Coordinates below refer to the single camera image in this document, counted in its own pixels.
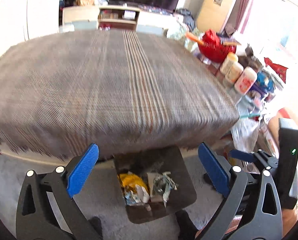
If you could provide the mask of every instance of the red bag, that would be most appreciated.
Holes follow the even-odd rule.
[[[205,45],[198,45],[200,52],[208,59],[217,63],[222,63],[229,52],[236,52],[235,45],[222,45],[220,38],[213,30],[206,31],[202,37],[202,41]]]
[[[286,82],[288,69],[287,67],[273,63],[272,60],[270,60],[268,57],[264,58],[264,62],[266,66],[270,66],[278,74],[278,76],[283,80],[284,83]]]

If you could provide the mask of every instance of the orange handle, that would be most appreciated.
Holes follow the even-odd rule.
[[[197,42],[199,45],[204,46],[204,42],[199,40],[197,36],[194,36],[192,33],[186,32],[186,37],[192,41]]]

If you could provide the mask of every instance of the gray carpet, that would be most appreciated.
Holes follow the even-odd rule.
[[[200,229],[212,217],[222,201],[222,196],[204,182],[205,170],[197,156],[184,160],[197,193],[196,202],[186,210]],[[33,169],[37,173],[46,173],[54,168],[0,155],[0,219],[14,235],[17,202],[26,172]],[[57,210],[53,195],[49,198],[60,226],[68,231]],[[179,227],[175,215],[141,225],[132,224],[128,220],[116,171],[113,168],[95,168],[81,193],[74,199],[87,219],[93,216],[101,219],[104,240],[178,239]]]

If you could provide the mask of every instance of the gray striped blanket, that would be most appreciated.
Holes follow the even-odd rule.
[[[29,40],[0,58],[0,142],[60,159],[212,143],[239,118],[204,64],[176,41],[133,31]]]

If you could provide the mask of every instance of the crumpled wrapper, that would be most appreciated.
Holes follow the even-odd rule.
[[[128,206],[148,203],[150,200],[148,187],[139,176],[128,172],[119,174],[119,179]]]
[[[150,199],[152,202],[163,201],[166,206],[172,189],[177,190],[178,185],[168,176],[170,172],[148,173]]]

